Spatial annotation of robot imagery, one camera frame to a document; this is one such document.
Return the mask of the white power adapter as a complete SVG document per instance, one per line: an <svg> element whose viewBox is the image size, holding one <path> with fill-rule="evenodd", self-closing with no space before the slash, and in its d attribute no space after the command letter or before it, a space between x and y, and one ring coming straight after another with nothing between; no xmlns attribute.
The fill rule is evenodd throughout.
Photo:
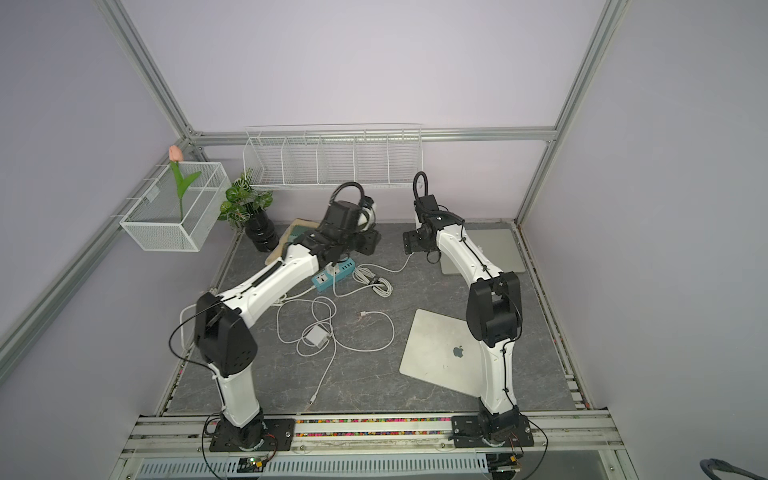
<svg viewBox="0 0 768 480"><path fill-rule="evenodd" d="M302 342L304 345L322 349L327 345L330 337L331 334L325 328L316 324L303 333Z"/></svg>

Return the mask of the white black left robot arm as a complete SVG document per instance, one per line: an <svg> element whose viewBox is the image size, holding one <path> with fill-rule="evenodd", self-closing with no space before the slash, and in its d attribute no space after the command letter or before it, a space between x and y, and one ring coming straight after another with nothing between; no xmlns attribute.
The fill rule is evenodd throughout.
<svg viewBox="0 0 768 480"><path fill-rule="evenodd" d="M212 370L222 401L220 426L233 445L254 450L266 436L252 367L256 321L293 287L352 252L370 255L380 241L375 203L354 181L331 194L319 226L286 243L280 256L243 283L196 304L194 344Z"/></svg>

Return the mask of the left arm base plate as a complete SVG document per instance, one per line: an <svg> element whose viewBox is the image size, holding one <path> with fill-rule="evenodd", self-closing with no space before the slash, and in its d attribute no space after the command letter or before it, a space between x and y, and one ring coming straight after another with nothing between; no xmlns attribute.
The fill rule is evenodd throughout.
<svg viewBox="0 0 768 480"><path fill-rule="evenodd" d="M218 421L212 434L211 452L288 451L294 438L293 418L254 419L243 428L226 418Z"/></svg>

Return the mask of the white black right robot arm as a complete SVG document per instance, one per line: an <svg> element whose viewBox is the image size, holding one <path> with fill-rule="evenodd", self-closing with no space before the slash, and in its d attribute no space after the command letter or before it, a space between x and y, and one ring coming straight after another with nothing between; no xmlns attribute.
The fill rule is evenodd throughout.
<svg viewBox="0 0 768 480"><path fill-rule="evenodd" d="M443 210L425 172L412 181L416 228L403 234L407 255L437 252L457 267L469 288L465 321L480 344L484 383L479 397L480 437L499 444L523 425L513 390L513 349L522 334L520 280L489 260L470 238L465 220Z"/></svg>

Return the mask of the teal white power strip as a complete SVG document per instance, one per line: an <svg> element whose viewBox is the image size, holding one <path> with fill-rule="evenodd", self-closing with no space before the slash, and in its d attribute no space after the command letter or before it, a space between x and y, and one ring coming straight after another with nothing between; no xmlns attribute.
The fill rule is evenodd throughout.
<svg viewBox="0 0 768 480"><path fill-rule="evenodd" d="M312 283L317 292L324 292L349 277L355 269L355 261L352 258L347 258L340 263L329 264L324 267L312 277Z"/></svg>

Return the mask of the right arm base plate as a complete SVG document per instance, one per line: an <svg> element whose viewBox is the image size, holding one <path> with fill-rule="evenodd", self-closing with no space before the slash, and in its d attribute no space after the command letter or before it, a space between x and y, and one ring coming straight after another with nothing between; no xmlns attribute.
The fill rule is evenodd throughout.
<svg viewBox="0 0 768 480"><path fill-rule="evenodd" d="M456 448L534 445L529 420L517 411L452 416L449 439Z"/></svg>

